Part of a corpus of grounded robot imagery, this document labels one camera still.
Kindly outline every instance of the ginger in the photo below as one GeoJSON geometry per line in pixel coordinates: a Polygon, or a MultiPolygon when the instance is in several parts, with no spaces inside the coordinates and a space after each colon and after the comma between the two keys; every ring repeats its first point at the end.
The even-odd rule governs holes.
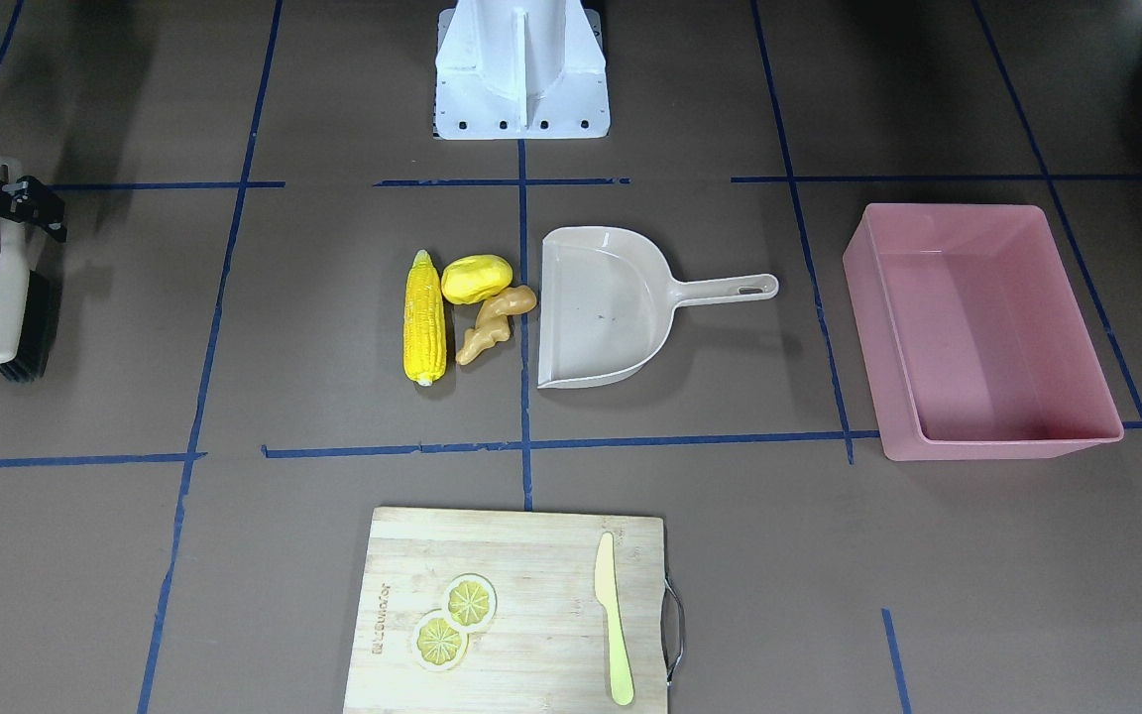
{"type": "Polygon", "coordinates": [[[461,367],[475,361],[478,353],[493,347],[510,337],[508,316],[522,315],[536,307],[536,292],[525,284],[500,290],[489,297],[478,308],[475,326],[466,330],[466,344],[457,352],[457,363],[461,367]]]}

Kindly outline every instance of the wooden cutting board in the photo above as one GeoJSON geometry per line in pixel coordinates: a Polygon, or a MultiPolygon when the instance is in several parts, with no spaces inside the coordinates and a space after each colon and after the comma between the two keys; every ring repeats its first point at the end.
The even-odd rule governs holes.
{"type": "Polygon", "coordinates": [[[660,618],[664,521],[630,515],[377,507],[368,537],[346,714],[616,713],[606,620],[594,596],[603,532],[616,535],[630,714],[667,712],[660,618]],[[455,667],[417,663],[416,632],[458,575],[496,591],[488,627],[455,667]]]}

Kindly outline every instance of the lime slice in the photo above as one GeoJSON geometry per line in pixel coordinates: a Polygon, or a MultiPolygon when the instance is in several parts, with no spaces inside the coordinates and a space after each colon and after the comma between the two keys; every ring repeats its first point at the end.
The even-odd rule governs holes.
{"type": "Polygon", "coordinates": [[[496,588],[477,573],[458,575],[444,592],[444,612],[463,633],[488,627],[496,613],[496,588]]]}
{"type": "Polygon", "coordinates": [[[417,624],[412,650],[417,652],[417,664],[432,673],[450,669],[466,656],[467,637],[441,610],[427,612],[417,624]]]}

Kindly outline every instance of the pink plastic box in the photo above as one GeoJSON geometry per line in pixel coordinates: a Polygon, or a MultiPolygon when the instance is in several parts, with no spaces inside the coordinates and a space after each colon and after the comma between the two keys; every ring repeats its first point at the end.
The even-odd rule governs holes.
{"type": "Polygon", "coordinates": [[[892,460],[1043,458],[1123,438],[1042,209],[871,203],[844,272],[892,460]]]}

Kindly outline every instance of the yellow knife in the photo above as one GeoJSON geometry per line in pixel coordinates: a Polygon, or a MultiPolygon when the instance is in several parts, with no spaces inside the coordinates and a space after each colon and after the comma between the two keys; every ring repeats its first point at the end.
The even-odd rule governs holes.
{"type": "Polygon", "coordinates": [[[602,534],[597,541],[597,565],[593,570],[593,592],[606,610],[606,645],[611,661],[611,699],[626,706],[634,700],[634,673],[625,650],[625,627],[620,624],[620,596],[616,592],[616,536],[602,534]]]}

